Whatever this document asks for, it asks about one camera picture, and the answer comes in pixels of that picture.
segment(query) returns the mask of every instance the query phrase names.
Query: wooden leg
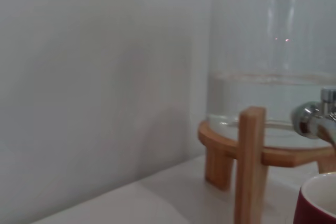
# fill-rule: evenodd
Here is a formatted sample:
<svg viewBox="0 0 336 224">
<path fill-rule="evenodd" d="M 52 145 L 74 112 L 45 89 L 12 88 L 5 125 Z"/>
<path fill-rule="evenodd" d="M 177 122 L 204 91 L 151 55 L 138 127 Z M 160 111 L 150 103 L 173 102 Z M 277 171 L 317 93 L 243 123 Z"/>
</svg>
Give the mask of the wooden leg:
<svg viewBox="0 0 336 224">
<path fill-rule="evenodd" d="M 332 173 L 336 172 L 336 157 L 330 156 L 318 160 L 319 173 Z"/>
<path fill-rule="evenodd" d="M 227 157 L 224 151 L 208 147 L 206 150 L 205 179 L 225 191 L 230 189 L 233 159 Z"/>
<path fill-rule="evenodd" d="M 268 166 L 261 164 L 266 110 L 240 114 L 237 150 L 235 224 L 260 224 Z"/>
</svg>

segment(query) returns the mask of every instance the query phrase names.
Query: metal spigot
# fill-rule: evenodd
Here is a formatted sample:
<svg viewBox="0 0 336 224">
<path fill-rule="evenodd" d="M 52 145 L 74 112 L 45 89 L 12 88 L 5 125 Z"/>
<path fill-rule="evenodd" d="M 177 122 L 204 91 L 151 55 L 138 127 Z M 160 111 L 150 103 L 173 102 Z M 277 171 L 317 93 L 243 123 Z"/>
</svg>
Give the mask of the metal spigot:
<svg viewBox="0 0 336 224">
<path fill-rule="evenodd" d="M 323 88 L 321 102 L 307 102 L 292 111 L 294 130 L 301 136 L 322 139 L 336 149 L 336 89 Z"/>
</svg>

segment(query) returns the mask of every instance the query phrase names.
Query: water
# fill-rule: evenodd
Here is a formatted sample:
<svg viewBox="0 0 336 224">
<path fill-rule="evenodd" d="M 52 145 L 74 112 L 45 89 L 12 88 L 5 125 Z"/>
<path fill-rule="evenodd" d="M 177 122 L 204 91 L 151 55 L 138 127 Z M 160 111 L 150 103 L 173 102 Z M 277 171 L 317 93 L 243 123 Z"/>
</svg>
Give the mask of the water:
<svg viewBox="0 0 336 224">
<path fill-rule="evenodd" d="M 293 131 L 291 111 L 309 101 L 320 101 L 323 85 L 332 84 L 322 76 L 280 76 L 275 74 L 213 73 L 209 76 L 207 119 L 212 130 L 237 139 L 238 115 L 249 106 L 267 109 L 265 145 L 313 148 L 328 146 Z"/>
</svg>

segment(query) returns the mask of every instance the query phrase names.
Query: wooden stand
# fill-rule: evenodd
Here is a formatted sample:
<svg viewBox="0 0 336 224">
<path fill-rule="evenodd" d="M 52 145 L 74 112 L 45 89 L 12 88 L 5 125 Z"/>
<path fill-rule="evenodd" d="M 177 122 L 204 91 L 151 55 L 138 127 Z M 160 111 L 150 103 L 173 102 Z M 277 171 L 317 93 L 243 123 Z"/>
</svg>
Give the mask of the wooden stand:
<svg viewBox="0 0 336 224">
<path fill-rule="evenodd" d="M 198 129 L 205 145 L 205 179 L 229 190 L 233 159 L 237 159 L 235 224 L 259 224 L 268 166 L 296 167 L 318 162 L 320 173 L 336 171 L 331 147 L 289 149 L 264 147 L 265 108 L 249 107 L 240 114 L 238 141 L 213 132 L 206 122 Z"/>
</svg>

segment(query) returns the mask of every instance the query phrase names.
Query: white countertop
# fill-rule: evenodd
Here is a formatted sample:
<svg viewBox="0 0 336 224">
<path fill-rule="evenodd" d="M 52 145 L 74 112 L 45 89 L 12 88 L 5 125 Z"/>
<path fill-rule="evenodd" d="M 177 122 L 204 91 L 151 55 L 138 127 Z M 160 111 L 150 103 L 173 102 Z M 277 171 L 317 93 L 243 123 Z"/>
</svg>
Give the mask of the white countertop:
<svg viewBox="0 0 336 224">
<path fill-rule="evenodd" d="M 204 182 L 204 156 L 62 211 L 34 224 L 230 224 L 234 187 L 221 192 Z M 316 165 L 271 167 L 263 223 L 292 223 L 300 185 Z"/>
</svg>

